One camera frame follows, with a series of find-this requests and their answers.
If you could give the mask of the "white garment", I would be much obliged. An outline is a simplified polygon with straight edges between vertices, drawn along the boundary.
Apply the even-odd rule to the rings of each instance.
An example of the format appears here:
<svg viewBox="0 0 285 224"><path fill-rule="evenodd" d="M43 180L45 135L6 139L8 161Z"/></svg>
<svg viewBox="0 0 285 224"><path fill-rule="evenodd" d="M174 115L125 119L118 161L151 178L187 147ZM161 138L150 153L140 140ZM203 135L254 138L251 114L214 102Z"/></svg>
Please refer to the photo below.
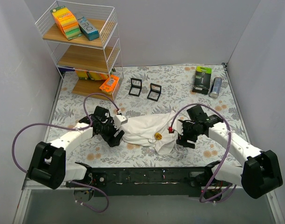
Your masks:
<svg viewBox="0 0 285 224"><path fill-rule="evenodd" d="M169 133L167 125L175 115L176 112L171 111L166 114L131 117L126 124L121 126L121 129L125 132L122 139L129 144L152 147L160 155L170 154L176 144L178 135ZM160 133L162 139L156 140L155 133Z"/></svg>

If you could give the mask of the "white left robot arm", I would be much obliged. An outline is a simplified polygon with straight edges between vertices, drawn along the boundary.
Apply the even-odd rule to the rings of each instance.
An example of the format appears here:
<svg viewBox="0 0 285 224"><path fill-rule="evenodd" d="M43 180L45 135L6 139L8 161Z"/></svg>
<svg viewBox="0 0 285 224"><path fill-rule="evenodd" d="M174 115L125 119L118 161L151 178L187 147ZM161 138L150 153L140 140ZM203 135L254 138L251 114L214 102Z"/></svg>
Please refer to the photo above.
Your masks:
<svg viewBox="0 0 285 224"><path fill-rule="evenodd" d="M57 189L63 182L79 183L81 186L99 186L100 178L93 169L84 163L68 164L66 157L78 146L96 135L100 135L110 146L118 146L124 135L122 125L128 118L121 112L111 116L108 109L97 106L76 126L51 142L39 142L34 150L27 178L50 189Z"/></svg>

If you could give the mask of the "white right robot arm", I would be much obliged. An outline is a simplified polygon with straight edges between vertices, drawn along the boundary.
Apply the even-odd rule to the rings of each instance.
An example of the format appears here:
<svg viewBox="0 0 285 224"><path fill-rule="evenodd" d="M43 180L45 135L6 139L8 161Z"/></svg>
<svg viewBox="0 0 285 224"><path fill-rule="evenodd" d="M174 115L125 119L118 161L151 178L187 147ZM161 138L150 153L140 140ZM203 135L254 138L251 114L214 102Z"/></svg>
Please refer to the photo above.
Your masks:
<svg viewBox="0 0 285 224"><path fill-rule="evenodd" d="M207 189L225 182L242 187L254 199L283 185L278 157L273 151L251 145L232 132L219 113L207 115L201 104L185 108L189 119L173 118L168 128L170 133L178 134L177 144L194 148L198 137L205 135L226 150L220 161L206 165L202 173L192 178L193 184Z"/></svg>

